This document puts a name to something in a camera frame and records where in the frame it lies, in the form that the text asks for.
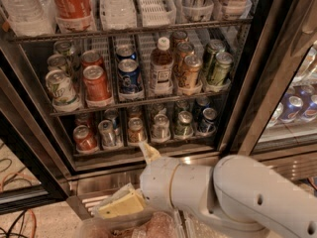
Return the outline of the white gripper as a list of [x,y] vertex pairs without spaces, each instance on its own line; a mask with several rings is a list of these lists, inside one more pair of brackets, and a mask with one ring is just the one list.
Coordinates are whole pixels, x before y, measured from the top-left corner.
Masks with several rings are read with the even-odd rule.
[[161,157],[160,152],[147,142],[140,142],[139,147],[147,163],[140,175],[141,190],[135,189],[131,183],[124,185],[93,207],[92,213],[96,217],[110,219],[135,214],[143,211],[146,203],[162,211],[173,209],[170,187],[180,161]]

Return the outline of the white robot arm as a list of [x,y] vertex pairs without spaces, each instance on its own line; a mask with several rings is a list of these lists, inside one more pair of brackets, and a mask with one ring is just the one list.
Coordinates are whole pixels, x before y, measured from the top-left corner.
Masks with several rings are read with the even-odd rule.
[[163,156],[147,143],[140,188],[126,184],[93,212],[105,219],[146,207],[185,211],[231,238],[317,238],[317,198],[273,169],[231,155],[215,166],[189,165]]

